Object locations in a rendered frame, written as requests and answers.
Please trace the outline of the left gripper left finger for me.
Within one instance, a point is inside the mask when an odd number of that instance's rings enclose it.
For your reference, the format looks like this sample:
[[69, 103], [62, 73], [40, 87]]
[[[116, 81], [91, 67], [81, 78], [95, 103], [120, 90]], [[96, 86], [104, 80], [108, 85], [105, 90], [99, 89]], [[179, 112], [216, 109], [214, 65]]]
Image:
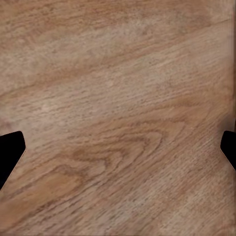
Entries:
[[25, 149], [21, 131], [0, 136], [0, 190]]

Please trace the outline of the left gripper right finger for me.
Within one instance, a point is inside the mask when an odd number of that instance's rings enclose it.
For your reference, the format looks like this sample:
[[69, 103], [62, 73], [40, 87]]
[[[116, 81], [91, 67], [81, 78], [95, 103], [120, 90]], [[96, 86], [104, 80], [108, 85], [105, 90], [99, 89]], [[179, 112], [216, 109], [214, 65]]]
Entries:
[[220, 148], [236, 170], [236, 133], [224, 131]]

